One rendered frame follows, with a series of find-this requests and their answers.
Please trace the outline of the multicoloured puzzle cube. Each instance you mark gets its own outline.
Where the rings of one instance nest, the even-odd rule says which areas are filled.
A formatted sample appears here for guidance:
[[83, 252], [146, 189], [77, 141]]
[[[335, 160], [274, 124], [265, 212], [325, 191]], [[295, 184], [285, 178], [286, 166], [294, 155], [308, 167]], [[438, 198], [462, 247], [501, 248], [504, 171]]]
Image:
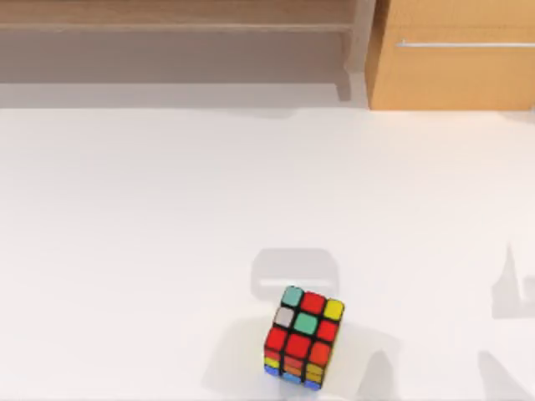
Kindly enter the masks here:
[[296, 286], [286, 287], [263, 344], [264, 371], [319, 391], [344, 309], [338, 299]]

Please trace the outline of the open wooden shelf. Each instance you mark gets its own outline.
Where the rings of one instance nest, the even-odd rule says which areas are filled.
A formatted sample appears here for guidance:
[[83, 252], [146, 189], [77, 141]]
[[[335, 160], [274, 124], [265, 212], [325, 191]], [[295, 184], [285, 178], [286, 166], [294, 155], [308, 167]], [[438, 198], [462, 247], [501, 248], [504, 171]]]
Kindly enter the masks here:
[[0, 84], [331, 84], [375, 0], [0, 0]]

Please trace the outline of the wooden cupboard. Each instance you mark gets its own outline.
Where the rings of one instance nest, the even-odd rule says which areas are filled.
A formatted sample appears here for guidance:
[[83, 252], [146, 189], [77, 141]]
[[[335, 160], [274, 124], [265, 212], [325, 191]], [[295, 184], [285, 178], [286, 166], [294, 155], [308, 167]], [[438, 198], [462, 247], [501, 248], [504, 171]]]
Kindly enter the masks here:
[[364, 69], [372, 110], [535, 109], [534, 48], [403, 39], [535, 43], [535, 0], [376, 0]]

